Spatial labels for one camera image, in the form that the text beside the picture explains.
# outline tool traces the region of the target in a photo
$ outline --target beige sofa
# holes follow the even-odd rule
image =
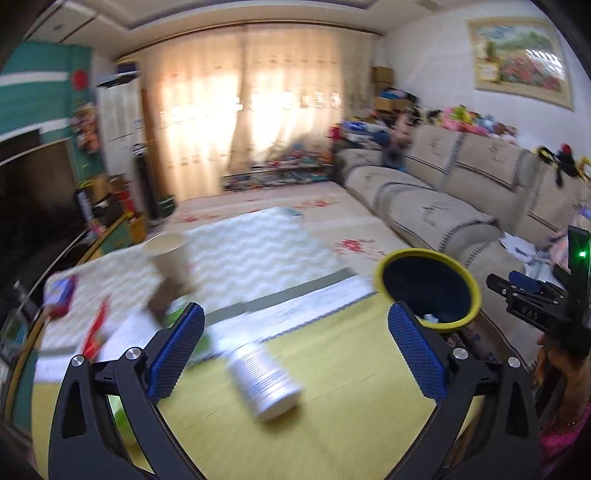
[[[498,238],[505,231],[544,247],[587,202],[589,189],[564,175],[558,189],[555,168],[528,150],[431,125],[416,129],[405,156],[408,173],[379,166],[379,151],[343,150],[337,179],[411,246],[459,260],[480,284],[481,314],[531,367],[540,332],[509,315],[504,299],[486,288],[490,273],[525,271]]]

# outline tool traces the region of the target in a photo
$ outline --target yellow object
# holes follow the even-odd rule
[[[221,358],[187,368],[158,409],[210,480],[382,480],[435,408],[388,332],[390,305],[373,295],[266,343],[303,386],[301,406],[275,421],[255,420]],[[33,389],[33,445],[45,478],[59,388]],[[472,401],[461,431],[481,404]],[[129,454],[150,470],[138,446]]]
[[[146,226],[146,215],[140,213],[137,218],[129,220],[129,233],[131,234],[131,243],[134,245],[140,244],[148,236],[148,228]]]
[[[465,269],[460,263],[456,262],[453,258],[448,257],[447,255],[441,254],[439,252],[427,250],[424,248],[405,248],[402,250],[396,250],[395,252],[386,255],[386,257],[384,257],[382,261],[378,264],[374,273],[374,286],[377,288],[378,291],[383,293],[386,296],[386,298],[388,298],[390,301],[396,301],[390,296],[388,290],[386,289],[386,286],[384,285],[384,271],[386,270],[386,267],[390,265],[390,263],[403,257],[426,257],[445,263],[448,267],[450,267],[452,270],[457,272],[458,275],[461,276],[461,278],[466,283],[468,290],[470,291],[470,297],[472,298],[470,310],[464,318],[450,323],[433,323],[423,319],[419,319],[421,325],[427,328],[431,328],[433,330],[448,332],[462,328],[464,325],[470,323],[476,317],[476,315],[478,315],[478,311],[480,310],[480,306],[482,305],[482,293],[480,292],[480,287],[478,286],[478,283],[471,275],[471,273],[468,272],[467,269]]]
[[[591,183],[591,160],[588,157],[581,158],[577,164],[577,169],[581,177],[588,183]]]

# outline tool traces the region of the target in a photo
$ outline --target person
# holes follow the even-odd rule
[[[401,112],[396,118],[390,142],[382,153],[382,165],[404,171],[403,149],[412,141],[413,126],[408,112]]]
[[[538,340],[545,345],[545,337]],[[550,362],[566,378],[566,389],[558,410],[548,427],[541,432],[541,478],[546,478],[564,459],[569,447],[579,436],[583,426],[589,421],[591,406],[591,361],[575,357],[560,348],[542,347],[538,353],[534,371],[534,385],[544,381],[544,371]]]

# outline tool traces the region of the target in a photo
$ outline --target curtain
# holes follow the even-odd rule
[[[177,200],[220,191],[239,108],[243,35],[240,28],[188,35],[140,57],[164,181]]]
[[[369,105],[372,34],[252,25],[144,50],[141,70],[165,181],[178,200],[293,148],[322,151],[329,126]]]

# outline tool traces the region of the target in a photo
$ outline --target plush toy pile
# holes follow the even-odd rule
[[[515,127],[508,127],[497,122],[492,115],[483,116],[476,112],[470,112],[463,105],[444,111],[431,111],[427,115],[427,121],[454,132],[467,132],[483,137],[498,138],[517,145],[517,129]]]

